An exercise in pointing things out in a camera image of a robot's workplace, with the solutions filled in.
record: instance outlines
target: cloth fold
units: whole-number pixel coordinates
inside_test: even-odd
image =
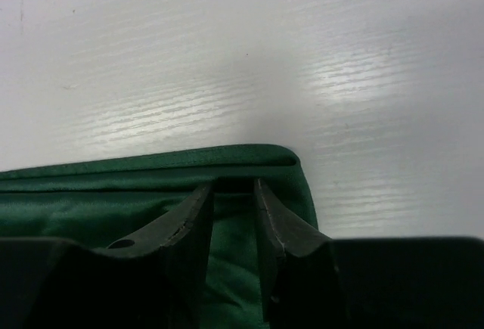
[[[0,236],[105,247],[176,207],[199,184],[217,181],[201,327],[268,327],[252,178],[263,178],[289,209],[317,226],[299,158],[284,147],[248,144],[0,172]]]

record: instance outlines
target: folded green cloth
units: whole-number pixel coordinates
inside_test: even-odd
[[[263,178],[289,209],[317,225],[297,156],[253,144],[2,172],[0,236],[67,237],[105,247],[218,178],[234,185]],[[216,194],[202,328],[268,327],[262,322],[253,214],[249,191]]]

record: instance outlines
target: black plastic part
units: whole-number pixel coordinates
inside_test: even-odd
[[[0,240],[0,327],[197,328],[213,192],[108,249],[61,239]]]
[[[331,240],[256,180],[262,306],[271,329],[484,327],[484,244]]]

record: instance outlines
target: white table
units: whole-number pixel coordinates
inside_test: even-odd
[[[0,0],[0,169],[302,158],[334,237],[484,237],[484,0]]]

